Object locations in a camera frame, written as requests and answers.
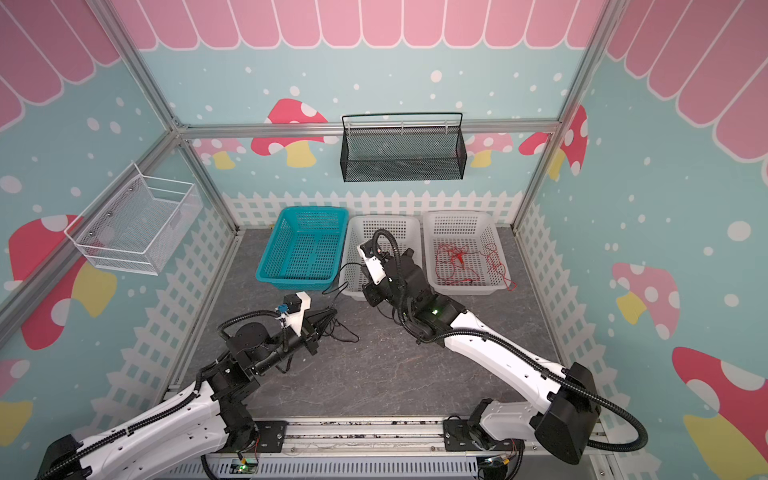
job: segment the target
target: teal plastic basket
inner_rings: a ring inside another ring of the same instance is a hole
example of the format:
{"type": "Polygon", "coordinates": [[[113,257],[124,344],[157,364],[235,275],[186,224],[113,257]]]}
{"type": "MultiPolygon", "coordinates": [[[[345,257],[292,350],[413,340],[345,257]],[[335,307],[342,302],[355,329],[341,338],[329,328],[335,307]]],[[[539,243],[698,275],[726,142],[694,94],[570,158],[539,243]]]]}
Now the teal plastic basket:
{"type": "Polygon", "coordinates": [[[339,270],[349,213],[338,207],[280,212],[256,278],[282,290],[324,290],[339,270]]]}

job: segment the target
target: black power cable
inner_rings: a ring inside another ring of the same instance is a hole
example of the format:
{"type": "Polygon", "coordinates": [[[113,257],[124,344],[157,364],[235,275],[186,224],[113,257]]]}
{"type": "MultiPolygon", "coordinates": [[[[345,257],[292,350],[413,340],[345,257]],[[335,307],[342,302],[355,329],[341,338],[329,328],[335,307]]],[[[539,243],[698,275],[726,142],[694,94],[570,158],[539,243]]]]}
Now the black power cable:
{"type": "Polygon", "coordinates": [[[507,342],[505,339],[499,338],[483,330],[474,330],[474,329],[453,329],[450,332],[434,335],[430,338],[424,338],[422,334],[419,334],[413,331],[412,329],[410,329],[408,326],[408,323],[406,322],[406,313],[404,309],[404,305],[406,302],[406,283],[405,283],[405,280],[402,278],[402,270],[400,266],[400,251],[397,245],[397,240],[395,239],[394,235],[392,235],[389,231],[384,229],[379,229],[373,234],[373,240],[374,240],[374,245],[376,249],[379,248],[378,239],[381,236],[386,237],[386,239],[389,240],[390,244],[392,245],[392,250],[393,250],[392,256],[395,260],[395,266],[397,269],[397,276],[398,276],[398,289],[400,290],[400,297],[398,298],[397,308],[396,308],[398,319],[400,320],[400,326],[402,326],[406,330],[406,332],[408,332],[411,336],[416,338],[417,343],[433,343],[441,339],[446,339],[451,336],[458,336],[458,335],[476,336],[478,338],[483,339],[483,341],[491,341],[503,347],[504,349],[508,350],[509,352],[513,353],[523,362],[528,364],[528,366],[533,368],[534,371],[541,374],[541,376],[544,377],[545,379],[552,379],[554,382],[558,383],[560,386],[568,390],[571,390],[572,392],[612,411],[616,415],[620,416],[622,419],[626,420],[627,423],[632,425],[634,429],[637,431],[637,438],[634,441],[629,443],[605,443],[605,442],[596,442],[594,440],[588,440],[587,446],[592,447],[593,449],[606,450],[608,452],[634,452],[636,450],[642,449],[648,443],[647,430],[645,429],[643,424],[640,422],[640,420],[636,419],[627,410],[622,409],[620,406],[616,405],[615,403],[611,402],[608,399],[604,399],[599,395],[595,395],[594,393],[590,392],[589,390],[586,390],[584,387],[577,385],[576,383],[573,383],[567,379],[560,377],[556,373],[543,367],[539,362],[536,362],[535,360],[533,360],[530,356],[523,353],[520,349],[518,349],[511,343],[507,342]]]}

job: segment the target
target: red mushroom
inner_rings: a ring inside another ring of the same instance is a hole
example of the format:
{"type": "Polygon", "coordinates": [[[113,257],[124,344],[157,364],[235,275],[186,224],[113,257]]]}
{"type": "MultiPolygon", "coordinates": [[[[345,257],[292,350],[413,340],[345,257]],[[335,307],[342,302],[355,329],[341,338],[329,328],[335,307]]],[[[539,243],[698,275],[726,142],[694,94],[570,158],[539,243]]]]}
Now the red mushroom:
{"type": "MultiPolygon", "coordinates": [[[[75,218],[75,215],[40,218],[21,226],[11,235],[8,254],[15,282],[26,280],[64,240],[64,228],[75,218]]],[[[91,316],[100,315],[114,295],[117,284],[115,275],[95,269],[86,263],[85,257],[78,259],[22,324],[27,346],[40,350],[58,339],[64,331],[73,298],[79,300],[91,316]]]]}
{"type": "MultiPolygon", "coordinates": [[[[560,144],[560,148],[555,152],[554,160],[549,167],[548,173],[552,180],[560,180],[560,167],[562,167],[566,158],[571,166],[573,175],[579,175],[581,167],[584,165],[584,156],[587,153],[587,133],[587,111],[579,105],[576,116],[573,122],[571,122],[571,127],[565,132],[563,143],[560,144]]],[[[523,155],[533,155],[543,151],[547,139],[548,135],[541,132],[531,135],[520,145],[520,153],[523,155]]]]}
{"type": "Polygon", "coordinates": [[[647,310],[659,337],[669,339],[680,319],[680,295],[672,274],[644,265],[616,263],[613,275],[616,283],[629,290],[627,295],[616,299],[624,318],[634,325],[647,310]]]}
{"type": "MultiPolygon", "coordinates": [[[[265,120],[268,124],[325,124],[328,121],[317,110],[293,98],[282,98],[272,108],[265,120]]],[[[254,138],[250,149],[262,156],[275,154],[284,147],[288,152],[289,167],[312,167],[317,159],[310,151],[308,141],[335,144],[337,137],[272,137],[254,138]]]]}
{"type": "Polygon", "coordinates": [[[491,152],[511,152],[515,148],[509,134],[476,134],[465,140],[467,152],[474,155],[470,167],[485,168],[491,164],[491,152]]]}
{"type": "Polygon", "coordinates": [[[686,415],[683,422],[701,456],[723,480],[768,472],[768,382],[694,349],[677,347],[672,365],[686,386],[717,415],[686,415]]]}
{"type": "Polygon", "coordinates": [[[235,151],[238,154],[246,152],[243,144],[236,138],[198,138],[192,142],[192,146],[204,164],[210,165],[210,159],[213,157],[214,165],[219,170],[235,168],[235,163],[227,152],[235,151]]]}

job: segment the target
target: black bracket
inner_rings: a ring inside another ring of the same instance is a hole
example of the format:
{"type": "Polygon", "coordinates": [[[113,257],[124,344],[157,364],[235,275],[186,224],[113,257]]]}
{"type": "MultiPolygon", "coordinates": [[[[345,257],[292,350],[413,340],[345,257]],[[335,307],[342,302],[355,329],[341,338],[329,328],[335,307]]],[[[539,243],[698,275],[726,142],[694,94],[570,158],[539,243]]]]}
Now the black bracket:
{"type": "Polygon", "coordinates": [[[447,452],[510,452],[514,448],[511,439],[501,441],[490,439],[492,447],[484,449],[472,439],[469,430],[466,420],[443,420],[442,436],[445,450],[447,452]]]}
{"type": "Polygon", "coordinates": [[[280,453],[283,451],[288,422],[256,420],[255,423],[259,429],[259,445],[256,451],[259,453],[280,453]]]}

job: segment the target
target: white plastic basket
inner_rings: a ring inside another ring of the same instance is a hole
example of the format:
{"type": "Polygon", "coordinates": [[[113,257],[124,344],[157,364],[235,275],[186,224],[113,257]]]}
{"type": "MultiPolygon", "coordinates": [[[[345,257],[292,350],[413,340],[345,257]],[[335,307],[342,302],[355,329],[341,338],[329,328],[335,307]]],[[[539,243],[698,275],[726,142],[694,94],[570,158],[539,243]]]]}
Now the white plastic basket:
{"type": "Polygon", "coordinates": [[[160,274],[203,209],[195,184],[140,171],[78,225],[91,205],[67,226],[67,237],[97,268],[148,275],[160,274]]]}
{"type": "Polygon", "coordinates": [[[507,288],[504,278],[509,278],[509,267],[496,226],[488,214],[468,211],[427,213],[424,216],[424,248],[427,280],[438,293],[490,295],[507,288]],[[491,245],[495,246],[498,258],[492,253],[494,247],[491,245]],[[459,260],[441,246],[461,249],[467,254],[461,255],[459,260]],[[488,262],[486,255],[492,255],[493,262],[488,262]]]}
{"type": "MultiPolygon", "coordinates": [[[[419,220],[414,217],[400,217],[398,215],[362,215],[352,217],[346,227],[346,240],[344,242],[344,253],[341,257],[341,264],[347,262],[362,263],[360,254],[357,252],[357,246],[373,237],[373,232],[379,228],[386,228],[397,240],[397,246],[400,253],[408,248],[413,249],[413,262],[422,265],[422,235],[419,220]]],[[[392,245],[384,237],[379,237],[379,247],[382,250],[392,251],[392,245]]],[[[339,285],[349,282],[342,293],[349,295],[355,300],[363,301],[365,296],[362,294],[362,285],[366,282],[366,276],[362,268],[349,265],[341,272],[339,285]]]]}

